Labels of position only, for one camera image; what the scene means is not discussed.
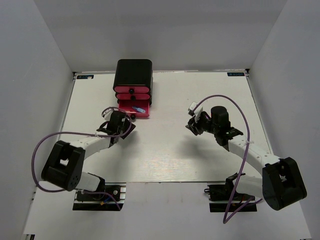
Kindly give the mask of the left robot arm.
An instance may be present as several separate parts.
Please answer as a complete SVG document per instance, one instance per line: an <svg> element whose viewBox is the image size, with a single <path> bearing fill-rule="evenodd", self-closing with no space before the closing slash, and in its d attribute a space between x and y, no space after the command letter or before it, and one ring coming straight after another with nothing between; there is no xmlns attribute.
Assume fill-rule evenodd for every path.
<svg viewBox="0 0 320 240"><path fill-rule="evenodd" d="M105 180L92 173L83 172L84 162L92 155L111 148L119 139L125 139L136 126L124 111L113 109L95 134L65 132L84 138L65 142L57 141L42 169L41 178L65 191L84 190L99 200L105 196Z"/></svg>

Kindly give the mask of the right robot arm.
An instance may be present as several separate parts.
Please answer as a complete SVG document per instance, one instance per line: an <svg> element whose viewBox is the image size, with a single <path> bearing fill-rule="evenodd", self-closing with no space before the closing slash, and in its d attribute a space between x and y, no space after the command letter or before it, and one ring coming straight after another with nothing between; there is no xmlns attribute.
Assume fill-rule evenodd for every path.
<svg viewBox="0 0 320 240"><path fill-rule="evenodd" d="M260 175L242 173L236 182L238 175L235 173L227 177L224 184L209 185L204 191L212 202L228 198L241 202L254 197L265 200L273 210L279 211L307 197L298 164L293 158L280 158L249 142L241 131L231 126L225 107L212 107L211 114L207 114L196 105L193 102L188 108L191 119L186 128L196 136L204 132L213 134L218 145L240 158L245 157L246 163Z"/></svg>

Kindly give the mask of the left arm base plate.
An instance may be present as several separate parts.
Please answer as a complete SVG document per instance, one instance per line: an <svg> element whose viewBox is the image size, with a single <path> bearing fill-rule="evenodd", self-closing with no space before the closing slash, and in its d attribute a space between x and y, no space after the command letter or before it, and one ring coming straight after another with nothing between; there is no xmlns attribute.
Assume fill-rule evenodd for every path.
<svg viewBox="0 0 320 240"><path fill-rule="evenodd" d="M126 199L126 183L105 183L98 192L75 192L73 211L118 212Z"/></svg>

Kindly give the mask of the blue correction tape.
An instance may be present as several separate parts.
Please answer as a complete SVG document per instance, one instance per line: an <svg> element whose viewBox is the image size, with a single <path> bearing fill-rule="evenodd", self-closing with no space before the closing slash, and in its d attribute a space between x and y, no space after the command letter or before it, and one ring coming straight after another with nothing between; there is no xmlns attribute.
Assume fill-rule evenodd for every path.
<svg viewBox="0 0 320 240"><path fill-rule="evenodd" d="M143 113L143 114L146 113L146 110L141 108L141 107L133 106L132 109L135 110L138 113Z"/></svg>

